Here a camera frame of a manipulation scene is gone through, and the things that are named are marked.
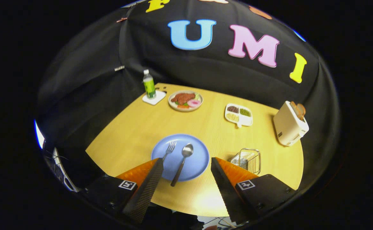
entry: fork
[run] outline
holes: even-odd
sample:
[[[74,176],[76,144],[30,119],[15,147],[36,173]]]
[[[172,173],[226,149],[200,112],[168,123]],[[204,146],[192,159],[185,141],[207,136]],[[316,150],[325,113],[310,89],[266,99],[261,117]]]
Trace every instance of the fork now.
[[[165,155],[164,157],[162,158],[162,162],[165,160],[165,157],[169,154],[169,153],[172,153],[172,151],[174,151],[175,149],[175,145],[177,144],[176,141],[171,141],[168,145],[168,148],[166,149],[165,151]]]

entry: letter u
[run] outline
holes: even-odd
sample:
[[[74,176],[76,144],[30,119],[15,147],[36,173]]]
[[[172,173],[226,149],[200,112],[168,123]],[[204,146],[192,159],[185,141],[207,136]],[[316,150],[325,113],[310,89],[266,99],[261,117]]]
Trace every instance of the letter u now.
[[[212,41],[212,26],[216,25],[216,21],[209,19],[200,19],[196,23],[201,25],[201,38],[191,41],[187,38],[188,20],[178,20],[168,23],[171,28],[171,42],[176,48],[182,50],[201,50],[211,44]]]

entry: wire basket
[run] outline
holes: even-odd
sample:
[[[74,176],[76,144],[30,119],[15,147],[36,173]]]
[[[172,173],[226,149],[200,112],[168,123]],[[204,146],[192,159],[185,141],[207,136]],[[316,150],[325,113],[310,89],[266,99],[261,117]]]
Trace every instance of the wire basket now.
[[[261,172],[261,153],[258,149],[243,148],[229,162],[255,175]]]

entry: green bottle label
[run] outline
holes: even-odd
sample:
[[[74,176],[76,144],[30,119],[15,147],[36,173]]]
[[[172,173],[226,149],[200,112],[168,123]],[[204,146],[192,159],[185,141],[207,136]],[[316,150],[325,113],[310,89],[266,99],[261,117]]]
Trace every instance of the green bottle label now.
[[[154,86],[154,80],[151,79],[148,82],[144,82],[145,92],[148,98],[153,98],[156,94],[156,88]]]

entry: black background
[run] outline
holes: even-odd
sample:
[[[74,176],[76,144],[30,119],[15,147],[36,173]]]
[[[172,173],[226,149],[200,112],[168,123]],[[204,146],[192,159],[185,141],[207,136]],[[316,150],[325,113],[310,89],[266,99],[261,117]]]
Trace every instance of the black background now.
[[[0,229],[121,229],[56,181],[39,154],[33,119],[39,80],[58,50],[129,2],[0,2]],[[250,3],[321,53],[343,117],[340,146],[326,176],[256,228],[373,229],[373,2]]]

